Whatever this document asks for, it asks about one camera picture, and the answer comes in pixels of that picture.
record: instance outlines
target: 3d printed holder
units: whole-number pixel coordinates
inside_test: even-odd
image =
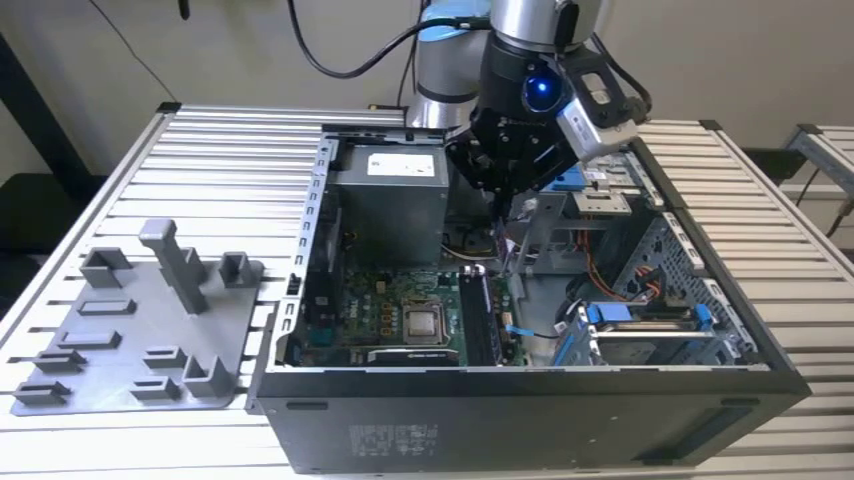
[[[181,248],[171,219],[139,239],[157,262],[95,248],[87,285],[34,373],[15,415],[222,408],[236,393],[264,265],[228,252],[203,262]]]

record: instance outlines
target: motherboard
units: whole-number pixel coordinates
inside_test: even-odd
[[[494,316],[514,322],[506,280],[490,279]],[[469,365],[466,322],[460,275],[437,271],[349,271],[341,313],[334,321],[309,325],[305,366],[416,366],[414,356],[432,363]],[[506,365],[524,365],[521,342],[505,336]]]

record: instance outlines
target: blue tab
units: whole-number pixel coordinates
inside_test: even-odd
[[[544,190],[552,192],[581,192],[588,187],[588,180],[578,164],[556,178]]]
[[[526,337],[534,336],[534,332],[532,330],[520,328],[516,325],[505,325],[505,330],[508,330],[510,333],[516,333],[517,335],[524,335]]]
[[[600,308],[596,305],[588,306],[588,321],[594,325],[602,321],[602,318],[600,317]]]
[[[629,306],[622,303],[597,303],[604,322],[632,322],[632,312]]]
[[[712,310],[705,303],[699,303],[695,306],[695,311],[697,312],[697,319],[700,320],[700,330],[711,330],[715,320],[712,318]]]

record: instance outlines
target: black power cord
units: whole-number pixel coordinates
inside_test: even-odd
[[[297,43],[300,44],[300,48],[304,51],[304,55],[309,60],[316,69],[324,73],[325,75],[340,78],[340,79],[350,79],[357,78],[365,74],[374,66],[386,58],[386,56],[392,53],[392,51],[401,46],[401,44],[410,38],[413,35],[418,34],[422,30],[426,30],[433,27],[449,26],[457,27],[464,30],[489,30],[490,20],[482,17],[460,17],[460,18],[436,18],[433,20],[428,20],[426,22],[421,22],[408,28],[393,40],[386,44],[386,46],[377,52],[377,54],[369,59],[368,62],[362,64],[356,70],[350,72],[337,72],[336,70],[330,70],[316,58],[312,50],[309,49],[309,45],[306,45],[306,39],[304,38],[304,30],[300,26],[300,19],[297,17],[297,8],[294,6],[294,0],[289,1],[289,14],[292,15],[292,27],[294,28],[294,36],[297,37]]]
[[[845,217],[843,215],[837,215],[837,219],[833,221],[833,225],[831,226],[831,230],[828,230],[828,234],[825,235],[828,238],[833,237],[833,234],[840,230],[840,225],[843,225],[843,219]]]
[[[617,75],[620,75],[622,79],[626,80],[626,83],[632,86],[632,88],[636,89],[638,95],[641,95],[641,99],[644,100],[644,103],[646,105],[646,113],[649,115],[653,111],[653,95],[650,95],[650,91],[644,87],[641,82],[636,79],[636,77],[632,76],[622,65],[617,62],[597,32],[593,33],[590,39],[593,40],[593,44],[597,47],[597,50],[600,50],[600,53],[605,56],[610,67],[617,72]]]
[[[119,30],[119,27],[117,27],[117,24],[113,23],[113,20],[110,19],[110,16],[107,15],[107,13],[105,12],[105,9],[101,7],[101,5],[95,2],[95,0],[89,0],[90,3],[93,4],[93,6],[95,7],[95,10],[98,10],[98,13],[102,14],[102,17],[105,17],[105,20],[107,20],[107,23],[110,24],[113,30],[117,32],[117,35],[119,35],[119,38],[122,39],[122,42],[125,43],[125,46],[129,47],[129,51],[131,52],[131,55],[134,56],[134,58],[137,59],[137,61],[139,62],[139,64],[143,66],[143,68],[146,69],[146,71],[151,74],[153,78],[158,81],[158,83],[161,84],[161,86],[163,87],[163,90],[166,90],[166,93],[170,95],[170,98],[173,99],[174,102],[178,102],[178,98],[175,98],[175,94],[173,93],[173,90],[170,90],[170,87],[166,86],[166,83],[163,83],[163,80],[161,80],[161,77],[158,76],[158,74],[154,72],[154,70],[151,69],[151,67],[146,64],[146,62],[143,61],[142,58],[139,58],[139,55],[137,54],[137,51],[134,50],[134,47],[131,46],[131,42],[129,42],[129,39],[125,38],[125,35],[122,34],[122,31]]]
[[[811,185],[813,185],[813,182],[816,181],[816,177],[819,177],[820,171],[821,169],[816,167],[816,171],[813,172],[813,175],[811,175],[811,179],[807,181],[807,184],[804,185],[804,190],[801,190],[801,195],[799,195],[799,200],[796,201],[796,207],[801,206],[801,202],[804,201],[804,197],[807,196],[807,191],[811,189]]]
[[[421,7],[418,9],[418,18],[417,23],[421,22],[422,16],[425,15],[425,10],[433,3],[432,0],[421,0]],[[401,102],[404,99],[404,87],[406,86],[406,76],[409,72],[413,72],[413,95],[416,95],[416,85],[418,82],[418,78],[416,75],[416,56],[418,53],[418,37],[413,39],[413,46],[410,47],[410,56],[406,60],[406,66],[404,67],[404,75],[401,75],[401,85],[398,85],[398,97],[396,100],[396,107],[401,108]]]

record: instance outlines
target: metal slats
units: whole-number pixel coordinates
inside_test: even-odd
[[[852,127],[799,127],[789,148],[800,150],[848,195],[854,196],[854,130]]]
[[[0,473],[15,472],[10,478],[304,478],[288,466],[266,417],[244,411],[246,396],[240,395],[229,409],[218,411],[14,417],[7,413],[13,405],[7,392],[23,381],[31,365],[7,360],[35,355],[50,342],[50,329],[62,324],[71,308],[66,302],[83,285],[78,267],[87,245],[121,244],[133,251],[131,261],[151,258],[150,251],[135,250],[133,243],[141,222],[153,216],[177,218],[179,241],[201,248],[203,258],[213,259],[222,253],[219,249],[229,249],[246,250],[265,261],[269,280],[252,323],[261,330],[274,308],[265,300],[282,295],[292,262],[290,242],[305,191],[296,172],[308,172],[302,166],[314,158],[312,144],[302,140],[320,135],[321,125],[332,122],[392,125],[400,124],[401,114],[185,107],[169,128],[163,125],[158,130],[165,141],[154,153],[141,142],[141,155],[111,180],[115,191],[107,192],[91,224],[82,227],[79,241],[66,245],[66,254],[55,254],[55,275],[53,279],[43,277],[50,281],[34,289],[27,315],[0,349]],[[755,299],[756,308],[792,353],[816,396],[697,469],[572,472],[572,476],[648,480],[852,478],[854,311],[847,298],[840,298],[853,293],[851,274],[800,220],[781,209],[752,177],[744,159],[723,147],[699,122],[655,122],[642,132],[653,135],[650,147],[665,170],[676,169],[675,176],[687,178],[677,181],[677,187],[697,212],[695,217],[743,288],[763,298]],[[691,177],[691,171],[707,178]],[[733,184],[743,188],[733,191],[728,188]],[[740,211],[753,213],[740,216]],[[795,258],[781,257],[789,254]],[[241,366],[245,385],[260,347],[261,331],[253,331]],[[117,445],[123,448],[106,454]],[[558,479],[568,475],[538,471],[424,474],[414,478]]]

